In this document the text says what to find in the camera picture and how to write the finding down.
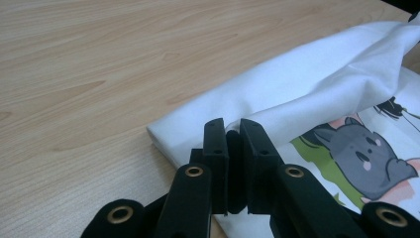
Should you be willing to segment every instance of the cartoon animal head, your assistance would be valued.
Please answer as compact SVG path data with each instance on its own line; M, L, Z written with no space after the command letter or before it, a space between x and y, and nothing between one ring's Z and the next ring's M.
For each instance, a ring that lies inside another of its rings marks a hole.
M378 199L398 182L417 176L379 134L354 118L346 118L337 130L318 128L314 134L347 180L369 199Z

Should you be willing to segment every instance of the black object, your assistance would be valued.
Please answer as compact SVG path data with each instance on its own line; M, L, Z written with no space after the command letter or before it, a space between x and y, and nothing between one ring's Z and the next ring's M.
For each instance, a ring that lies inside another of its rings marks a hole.
M146 207L105 205L82 234L92 237L209 237L210 215L269 214L278 237L419 237L420 222L394 205L371 202L362 214L339 205L305 168L286 165L263 127L241 121L225 134L223 119L204 126L203 149L178 169L168 195Z

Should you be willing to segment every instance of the wooden table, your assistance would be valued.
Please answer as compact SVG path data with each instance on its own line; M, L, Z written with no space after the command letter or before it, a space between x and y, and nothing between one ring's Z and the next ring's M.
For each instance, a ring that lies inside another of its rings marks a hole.
M110 201L152 202L174 168L148 124L301 44L408 17L376 0L0 1L0 236L79 237Z

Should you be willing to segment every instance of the wood grain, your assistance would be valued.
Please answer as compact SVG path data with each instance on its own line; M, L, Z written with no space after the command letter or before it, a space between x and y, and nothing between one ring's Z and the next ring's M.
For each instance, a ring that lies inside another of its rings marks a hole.
M0 1L0 236L78 237L112 200L152 202L174 168L148 124L296 46L408 17L374 0Z

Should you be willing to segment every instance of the cartoon animal ear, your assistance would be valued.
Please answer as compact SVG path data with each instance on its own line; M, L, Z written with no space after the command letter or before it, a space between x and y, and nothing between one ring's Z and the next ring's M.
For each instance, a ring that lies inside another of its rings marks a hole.
M358 120L356 120L353 117L346 117L345 125L361 125L362 126L362 123L360 123Z
M318 128L314 129L315 137L328 149L330 149L331 139L337 132L331 129Z

